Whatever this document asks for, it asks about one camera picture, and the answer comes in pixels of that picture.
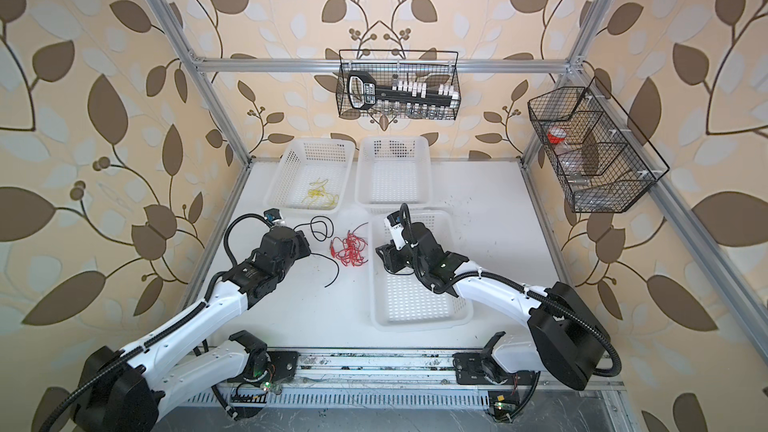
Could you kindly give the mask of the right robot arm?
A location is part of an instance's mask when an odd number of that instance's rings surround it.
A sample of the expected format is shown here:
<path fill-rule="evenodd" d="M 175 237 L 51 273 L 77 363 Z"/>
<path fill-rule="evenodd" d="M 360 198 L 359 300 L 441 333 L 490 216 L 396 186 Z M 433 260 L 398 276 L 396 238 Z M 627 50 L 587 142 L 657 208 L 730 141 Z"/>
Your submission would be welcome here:
<path fill-rule="evenodd" d="M 462 385 L 527 386 L 522 397 L 491 405 L 495 420 L 513 422 L 533 398 L 543 373 L 575 391 L 584 390 L 594 377 L 621 373 L 622 360 L 609 333 L 570 285 L 534 286 L 491 272 L 444 249 L 425 224 L 398 213 L 387 216 L 384 224 L 390 239 L 376 254 L 386 272 L 408 269 L 434 295 L 483 304 L 527 328 L 523 339 L 500 331 L 480 352 L 454 356 Z"/>

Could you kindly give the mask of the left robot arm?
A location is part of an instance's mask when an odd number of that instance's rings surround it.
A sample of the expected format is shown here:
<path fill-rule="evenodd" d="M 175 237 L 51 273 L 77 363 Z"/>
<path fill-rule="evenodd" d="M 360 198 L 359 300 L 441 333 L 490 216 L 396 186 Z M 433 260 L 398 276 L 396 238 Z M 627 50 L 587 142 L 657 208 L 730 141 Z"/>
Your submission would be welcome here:
<path fill-rule="evenodd" d="M 171 410 L 206 388 L 252 368 L 266 350 L 249 332 L 186 361 L 211 334 L 275 291 L 291 267 L 310 256 L 305 234 L 288 227 L 276 209 L 259 214 L 267 226 L 260 245 L 242 262 L 216 273 L 205 293 L 154 331 L 85 361 L 77 388 L 39 425 L 53 430 L 67 415 L 84 431 L 150 431 Z"/>

